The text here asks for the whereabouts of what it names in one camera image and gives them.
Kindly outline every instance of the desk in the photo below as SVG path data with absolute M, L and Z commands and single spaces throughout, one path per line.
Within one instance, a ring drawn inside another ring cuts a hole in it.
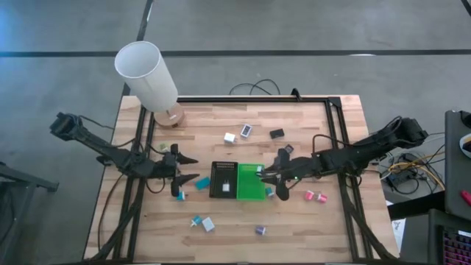
M 350 140 L 366 137 L 368 130 L 359 96 L 342 96 L 341 101 Z M 171 130 L 156 127 L 153 145 L 179 144 L 185 156 L 199 160 L 197 164 L 184 165 L 180 169 L 183 174 L 200 173 L 198 179 L 210 175 L 211 162 L 215 160 L 271 165 L 277 150 L 286 144 L 294 147 L 292 157 L 309 157 L 313 136 L 317 133 L 329 135 L 325 107 L 318 103 L 183 103 L 182 106 L 186 114 L 182 126 Z M 123 98 L 113 144 L 134 137 L 139 110 L 137 98 Z M 143 140 L 148 120 L 149 115 L 144 123 Z M 253 126 L 247 140 L 239 139 L 233 146 L 224 144 L 225 133 L 239 135 L 246 123 Z M 272 140 L 269 131 L 279 128 L 283 128 L 285 137 Z M 328 148 L 331 148 L 330 140 L 316 140 L 316 150 Z M 160 159 L 156 154 L 151 158 Z M 99 217 L 119 175 L 113 167 L 105 170 L 85 258 L 97 252 Z M 111 197 L 103 221 L 102 242 L 118 223 L 124 183 L 123 177 Z M 149 184 L 152 189 L 159 190 L 162 181 L 150 180 Z M 306 202 L 303 195 L 308 189 L 326 194 L 327 203 Z M 185 202 L 178 202 L 170 195 L 169 185 L 161 194 L 145 190 L 134 262 L 312 263 L 351 259 L 337 176 L 323 177 L 315 182 L 303 180 L 291 190 L 291 197 L 285 202 L 278 198 L 265 202 L 210 199 L 209 190 L 197 191 L 191 182 L 182 190 L 187 194 Z M 388 251 L 397 255 L 378 175 L 365 174 L 360 190 L 367 223 Z M 202 227 L 190 227 L 195 215 L 209 216 L 216 229 L 206 233 Z M 256 225 L 266 226 L 265 236 L 255 234 Z M 129 234 L 124 235 L 123 250 L 127 249 L 128 237 Z M 361 241 L 357 241 L 360 253 L 363 253 Z

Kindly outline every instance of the keyboard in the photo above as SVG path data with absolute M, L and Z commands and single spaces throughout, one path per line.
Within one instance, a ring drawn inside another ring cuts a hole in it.
M 443 227 L 443 264 L 471 264 L 471 234 Z

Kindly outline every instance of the white lampshade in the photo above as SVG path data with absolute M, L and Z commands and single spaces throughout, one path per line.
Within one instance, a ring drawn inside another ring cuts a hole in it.
M 156 45 L 126 45 L 116 55 L 115 68 L 147 110 L 163 112 L 177 102 L 177 88 Z

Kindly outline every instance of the blue cube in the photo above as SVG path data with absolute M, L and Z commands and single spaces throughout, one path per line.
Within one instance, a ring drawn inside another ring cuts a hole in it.
M 273 195 L 275 195 L 272 191 L 272 188 L 265 188 L 265 193 L 268 197 L 273 197 Z
M 202 190 L 204 188 L 207 188 L 210 185 L 211 180 L 209 177 L 205 177 L 202 180 L 198 180 L 195 185 L 198 190 Z

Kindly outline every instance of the white cube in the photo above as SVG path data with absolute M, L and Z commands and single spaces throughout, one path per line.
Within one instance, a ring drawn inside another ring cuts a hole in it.
M 213 224 L 213 221 L 211 221 L 211 218 L 206 217 L 202 223 L 203 223 L 203 227 L 205 227 L 206 232 L 209 232 L 212 229 L 214 229 L 214 224 Z
M 224 142 L 229 143 L 229 144 L 234 144 L 235 141 L 236 141 L 235 135 L 233 135 L 232 133 L 226 132 L 226 134 L 224 135 Z

